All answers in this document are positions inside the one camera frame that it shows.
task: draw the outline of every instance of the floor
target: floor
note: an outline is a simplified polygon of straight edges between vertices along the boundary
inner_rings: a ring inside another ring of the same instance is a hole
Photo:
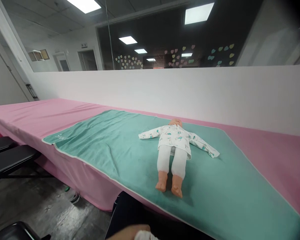
[[[17,174],[29,171],[20,169]],[[103,240],[111,213],[99,210],[83,198],[72,205],[65,188],[56,178],[1,179],[0,230],[23,221],[40,237],[51,234],[51,239],[56,240]]]

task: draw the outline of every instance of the green towel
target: green towel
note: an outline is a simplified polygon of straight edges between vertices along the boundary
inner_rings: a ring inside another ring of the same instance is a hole
[[[192,159],[186,165],[183,198],[171,193],[171,174],[167,191],[156,190],[159,139],[140,140],[138,134],[169,121],[110,110],[42,141],[86,162],[215,239],[300,238],[300,216],[220,129],[184,123],[185,130],[196,133],[220,156],[213,159],[191,145]]]

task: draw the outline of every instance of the shirt sleeve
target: shirt sleeve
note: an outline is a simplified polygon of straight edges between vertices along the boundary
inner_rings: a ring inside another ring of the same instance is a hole
[[[195,133],[188,132],[188,138],[189,138],[189,142],[192,145],[202,149],[203,151],[208,152],[210,157],[215,158],[220,155],[220,153],[217,150],[211,147],[208,143],[206,143],[202,138],[200,138]]]
[[[160,137],[162,133],[162,127],[154,128],[152,130],[149,130],[147,132],[140,133],[138,136],[140,139],[149,139],[149,138],[155,138]]]

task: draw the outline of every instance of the doll face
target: doll face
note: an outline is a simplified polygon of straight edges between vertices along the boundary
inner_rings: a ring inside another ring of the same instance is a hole
[[[181,120],[178,119],[178,118],[174,118],[174,119],[172,119],[172,120],[170,121],[169,125],[173,125],[173,124],[179,125],[180,127],[182,127],[182,122],[181,122]]]

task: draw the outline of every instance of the pink tablecloth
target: pink tablecloth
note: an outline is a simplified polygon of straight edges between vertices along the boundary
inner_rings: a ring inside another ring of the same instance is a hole
[[[9,136],[20,144],[37,149],[45,155],[38,161],[43,168],[76,189],[96,207],[111,210],[117,195],[126,189],[80,160],[68,157],[54,146],[41,141],[52,133],[109,109],[173,118],[92,103],[51,99],[0,106],[0,136]],[[300,137],[191,119],[182,121],[224,130],[258,171],[300,214]],[[144,199],[129,193],[158,211]]]

